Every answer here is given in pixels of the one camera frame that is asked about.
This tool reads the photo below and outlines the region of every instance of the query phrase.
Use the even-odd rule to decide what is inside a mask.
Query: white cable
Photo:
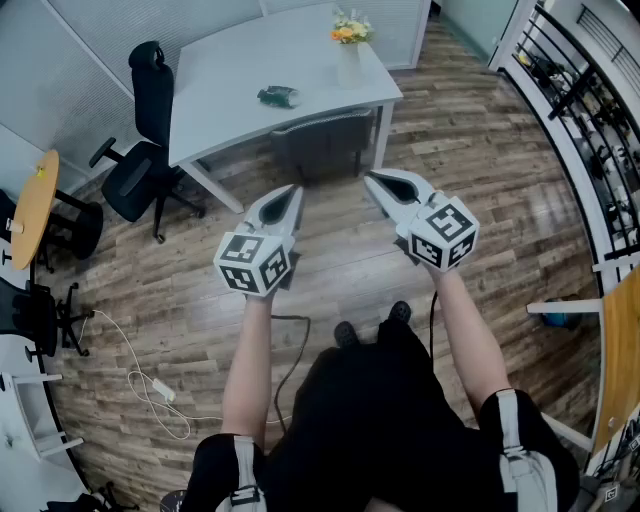
[[[151,406],[151,410],[153,411],[153,415],[155,416],[156,420],[158,421],[158,423],[160,423],[160,425],[162,426],[163,429],[165,429],[167,431],[167,433],[173,437],[174,439],[177,439],[178,441],[184,441],[185,439],[188,439],[189,436],[191,435],[191,424],[189,423],[189,420],[218,420],[218,421],[222,421],[222,418],[218,417],[218,416],[202,416],[199,418],[194,418],[191,416],[186,416],[185,414],[182,414],[180,411],[178,411],[175,407],[173,407],[172,405],[169,404],[169,402],[167,402],[166,398],[165,398],[165,403],[161,404],[159,402],[154,402],[153,400],[151,400],[151,398],[149,398],[149,392],[147,390],[147,383],[145,382],[145,379],[153,382],[153,379],[151,377],[149,377],[146,373],[144,373],[142,371],[142,369],[140,368],[140,363],[138,362],[138,356],[136,355],[135,350],[133,350],[133,347],[131,346],[131,342],[129,341],[129,338],[127,338],[127,335],[122,332],[122,329],[120,329],[120,326],[115,323],[110,317],[109,315],[107,315],[106,313],[104,313],[103,311],[100,311],[98,309],[94,309],[93,310],[95,313],[100,313],[102,316],[104,316],[107,320],[109,320],[109,322],[111,322],[113,325],[116,326],[116,329],[118,329],[118,331],[120,332],[120,334],[122,334],[122,337],[124,338],[124,340],[127,342],[127,345],[129,345],[129,350],[131,350],[131,354],[133,355],[133,359],[136,362],[136,367],[138,368],[137,370],[133,370],[130,371],[127,374],[127,382],[129,383],[129,387],[131,388],[131,391],[133,391],[133,394],[136,395],[136,398],[138,400],[140,400],[141,402],[145,402],[148,403]],[[80,343],[80,341],[82,341],[82,336],[84,335],[84,327],[87,324],[87,320],[89,318],[85,318],[84,322],[82,323],[82,330],[80,331],[80,338],[78,339],[78,343]],[[133,388],[133,384],[131,383],[131,376],[134,374],[139,374],[142,377],[142,387],[144,389],[144,396],[140,396],[136,390]],[[162,423],[162,420],[158,417],[158,413],[156,412],[156,407],[160,407],[162,409],[166,409],[169,411],[169,413],[173,413],[176,416],[178,416],[182,421],[185,422],[186,426],[187,426],[187,435],[184,437],[179,437],[177,435],[175,435],[173,432],[171,432],[171,430],[169,430],[169,428]],[[284,419],[288,420],[290,419],[291,416],[287,416]],[[272,425],[274,423],[280,423],[279,420],[274,420],[274,421],[267,421],[267,425]]]

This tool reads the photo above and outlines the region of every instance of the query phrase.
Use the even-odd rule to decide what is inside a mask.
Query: wooden floor
[[[597,295],[580,213],[542,129],[506,79],[489,72],[436,21],[429,23],[418,69],[394,77],[405,99],[393,117],[386,166],[422,174],[458,195],[477,216],[479,245],[461,273],[502,346],[511,382],[543,411],[586,431],[597,400],[597,324],[585,321],[573,332],[549,329],[525,311],[531,301]],[[273,164],[264,139],[208,164],[216,176],[227,176],[224,184],[244,204],[298,180]],[[77,304],[120,324],[143,370],[178,391],[177,406],[185,414],[219,415],[244,299],[224,288],[212,259],[239,217],[189,178],[184,183],[188,195],[206,203],[207,216],[198,220],[169,205],[164,245],[151,237],[152,210],[129,224],[103,204],[97,252],[82,262],[55,253],[56,273],[38,275],[58,297],[77,281]],[[99,185],[78,196],[102,202]],[[333,344],[340,320],[372,339],[391,305],[404,299],[414,311],[413,327],[428,342],[434,288],[394,239],[393,226],[367,196],[362,179],[333,172],[306,189],[297,244],[302,258],[292,289],[278,293],[275,312],[308,315],[313,325],[302,362],[281,395],[283,412],[291,410],[318,353]],[[472,425],[439,311],[435,324],[437,376],[451,406]],[[291,365],[303,327],[275,322],[274,383]],[[52,386],[63,426],[85,439],[74,452],[91,485],[113,480],[124,497],[156,511],[164,493],[185,487],[196,446],[218,431],[219,422],[194,421],[189,440],[173,440],[129,389],[134,362],[115,328],[100,317],[90,320],[82,345],[90,357],[61,350],[49,361],[64,375]],[[183,432],[180,422],[166,421]],[[268,437],[270,445],[277,441],[277,425]]]

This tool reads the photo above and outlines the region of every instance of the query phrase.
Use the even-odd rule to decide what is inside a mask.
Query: round wooden table
[[[24,226],[22,233],[11,233],[11,259],[13,266],[26,268],[38,252],[43,238],[46,243],[64,247],[78,259],[88,258],[102,234],[102,207],[95,202],[83,203],[57,190],[60,158],[51,150],[37,163],[37,173],[31,176],[20,194],[13,220]],[[80,210],[75,221],[51,213],[54,197]],[[52,236],[47,227],[55,224],[71,232],[71,239]]]
[[[22,233],[11,233],[11,261],[17,270],[31,263],[47,229],[58,185],[58,152],[49,151],[36,165],[37,173],[27,180],[13,215],[13,220],[24,226]]]

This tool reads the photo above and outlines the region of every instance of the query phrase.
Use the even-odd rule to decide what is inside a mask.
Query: shoulder strap
[[[220,503],[216,512],[266,512],[264,494],[253,474],[253,439],[235,436],[233,444],[238,459],[238,489]]]
[[[497,396],[503,436],[500,474],[504,492],[517,496],[518,512],[557,512],[556,477],[551,461],[541,453],[526,450],[520,442],[515,390],[499,391]]]

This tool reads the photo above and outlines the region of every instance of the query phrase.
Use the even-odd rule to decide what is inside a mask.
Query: flower vase
[[[338,83],[345,89],[357,89],[364,83],[360,64],[360,45],[339,44]]]

